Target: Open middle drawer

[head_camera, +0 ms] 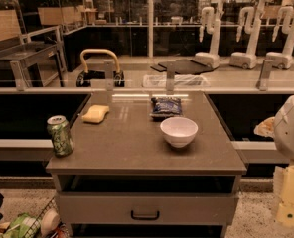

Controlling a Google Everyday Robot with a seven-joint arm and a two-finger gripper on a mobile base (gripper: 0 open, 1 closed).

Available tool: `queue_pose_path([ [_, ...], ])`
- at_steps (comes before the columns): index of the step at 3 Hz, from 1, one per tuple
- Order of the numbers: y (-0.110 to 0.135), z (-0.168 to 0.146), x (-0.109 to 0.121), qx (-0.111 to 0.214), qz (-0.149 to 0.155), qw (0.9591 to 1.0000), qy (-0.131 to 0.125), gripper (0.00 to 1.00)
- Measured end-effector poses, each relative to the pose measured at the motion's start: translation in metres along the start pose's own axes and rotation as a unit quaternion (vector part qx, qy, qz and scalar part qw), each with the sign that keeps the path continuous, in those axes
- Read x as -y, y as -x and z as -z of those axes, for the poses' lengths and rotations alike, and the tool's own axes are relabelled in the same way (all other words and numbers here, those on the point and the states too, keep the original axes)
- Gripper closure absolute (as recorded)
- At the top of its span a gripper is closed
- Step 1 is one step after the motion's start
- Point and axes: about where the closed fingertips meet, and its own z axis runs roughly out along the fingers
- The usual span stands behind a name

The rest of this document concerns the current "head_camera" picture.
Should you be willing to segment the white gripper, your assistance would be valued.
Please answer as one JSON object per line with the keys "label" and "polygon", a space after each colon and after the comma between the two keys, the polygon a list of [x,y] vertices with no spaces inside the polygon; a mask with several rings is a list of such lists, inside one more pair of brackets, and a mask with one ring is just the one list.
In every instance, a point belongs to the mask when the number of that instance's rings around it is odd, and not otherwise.
{"label": "white gripper", "polygon": [[294,165],[275,168],[273,192],[281,202],[275,214],[276,221],[283,226],[294,228]]}

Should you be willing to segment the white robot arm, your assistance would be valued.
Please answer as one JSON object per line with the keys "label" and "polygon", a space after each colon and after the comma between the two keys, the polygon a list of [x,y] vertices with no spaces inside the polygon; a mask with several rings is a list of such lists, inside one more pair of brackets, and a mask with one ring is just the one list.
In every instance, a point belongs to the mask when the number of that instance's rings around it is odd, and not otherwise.
{"label": "white robot arm", "polygon": [[254,134],[271,137],[276,149],[290,160],[286,168],[276,167],[273,173],[272,214],[276,222],[294,228],[294,95],[286,100],[275,116],[259,123]]}

